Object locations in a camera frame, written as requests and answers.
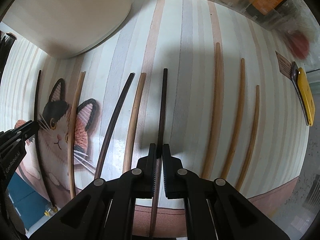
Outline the beige utensil holder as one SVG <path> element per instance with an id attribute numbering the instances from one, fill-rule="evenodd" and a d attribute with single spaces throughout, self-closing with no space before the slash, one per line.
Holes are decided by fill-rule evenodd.
<path id="1" fill-rule="evenodd" d="M 125 20 L 132 0 L 15 0 L 3 22 L 52 57 L 90 50 Z"/>

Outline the clear plastic bag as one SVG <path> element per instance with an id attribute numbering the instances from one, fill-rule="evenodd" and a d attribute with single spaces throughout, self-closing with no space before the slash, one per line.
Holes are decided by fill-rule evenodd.
<path id="1" fill-rule="evenodd" d="M 276 8 L 276 30 L 295 59 L 308 68 L 319 66 L 319 23 L 303 0 L 285 0 Z"/>

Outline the light bamboo chopstick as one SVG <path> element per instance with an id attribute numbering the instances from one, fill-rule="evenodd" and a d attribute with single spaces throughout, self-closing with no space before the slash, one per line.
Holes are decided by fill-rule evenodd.
<path id="1" fill-rule="evenodd" d="M 249 145 L 247 148 L 246 156 L 245 156 L 245 159 L 244 159 L 244 162 L 242 165 L 240 176 L 239 176 L 238 181 L 235 186 L 237 191 L 241 190 L 241 187 L 242 187 L 244 180 L 246 178 L 246 174 L 248 172 L 248 168 L 249 168 L 249 165 L 250 165 L 250 162 L 252 159 L 252 154 L 254 151 L 255 141 L 256 141 L 256 137 L 257 137 L 259 113 L 260 113 L 260 86 L 256 85 L 253 124 L 252 124 L 250 140 L 249 140 Z"/>
<path id="2" fill-rule="evenodd" d="M 228 154 L 221 172 L 221 178 L 227 179 L 228 173 L 231 169 L 232 161 L 238 145 L 239 134 L 243 119 L 244 105 L 245 105 L 245 82 L 246 82 L 246 71 L 245 71 L 245 59 L 240 60 L 240 80 L 239 80 L 239 91 L 238 91 L 238 104 L 236 109 L 236 117 L 233 127 L 233 133 L 231 143 L 229 145 Z"/>
<path id="3" fill-rule="evenodd" d="M 70 196 L 73 199 L 76 195 L 75 190 L 75 178 L 74 178 L 74 142 L 75 142 L 75 126 L 76 126 L 76 110 L 80 100 L 80 95 L 84 83 L 86 72 L 81 72 L 76 84 L 76 90 L 74 94 L 74 99 L 71 107 L 71 112 L 69 116 L 69 128 L 68 128 L 68 176 L 69 176 L 69 186 L 70 186 Z"/>
<path id="4" fill-rule="evenodd" d="M 139 108 L 140 108 L 140 102 L 142 99 L 145 80 L 146 80 L 146 73 L 141 73 L 139 77 L 137 89 L 136 89 L 135 99 L 132 106 L 131 117 L 130 117 L 130 122 L 128 127 L 127 138 L 126 138 L 123 171 L 122 171 L 123 173 L 131 169 Z"/>
<path id="5" fill-rule="evenodd" d="M 210 179 L 213 171 L 214 161 L 219 145 L 222 112 L 223 112 L 223 90 L 224 90 L 224 70 L 222 64 L 221 45 L 219 42 L 215 45 L 214 55 L 214 89 L 213 89 L 213 106 L 212 119 L 210 125 L 209 141 L 204 160 L 201 177 Z"/>

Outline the striped cat table cloth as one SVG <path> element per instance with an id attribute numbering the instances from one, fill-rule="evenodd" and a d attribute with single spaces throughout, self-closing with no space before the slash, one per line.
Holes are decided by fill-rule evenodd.
<path id="1" fill-rule="evenodd" d="M 73 101 L 80 72 L 86 72 L 79 104 L 86 128 L 76 131 L 76 190 L 94 178 L 113 110 L 130 73 L 135 77 L 113 132 L 101 176 L 123 171 L 127 131 L 141 73 L 146 73 L 132 165 L 157 141 L 163 69 L 168 69 L 164 142 L 183 166 L 203 169 L 212 119 L 215 45 L 224 70 L 223 112 L 211 179 L 223 169 L 238 104 L 240 60 L 245 59 L 245 105 L 238 145 L 227 181 L 236 185 L 249 145 L 260 86 L 260 113 L 252 159 L 241 193 L 269 218 L 293 191 L 309 136 L 296 90 L 279 71 L 276 51 L 293 55 L 273 31 L 206 0 L 134 0 L 129 20 L 100 46 L 77 57 L 55 59 L 18 36 L 1 84 L 1 128 L 44 116 L 50 94 Z"/>

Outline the brown card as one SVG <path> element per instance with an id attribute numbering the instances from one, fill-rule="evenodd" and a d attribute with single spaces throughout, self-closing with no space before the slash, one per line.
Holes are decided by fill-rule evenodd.
<path id="1" fill-rule="evenodd" d="M 291 63 L 289 60 L 287 60 L 283 55 L 278 53 L 276 51 L 276 57 L 279 64 L 279 71 L 281 74 L 283 74 L 285 77 L 290 78 L 291 77 Z"/>

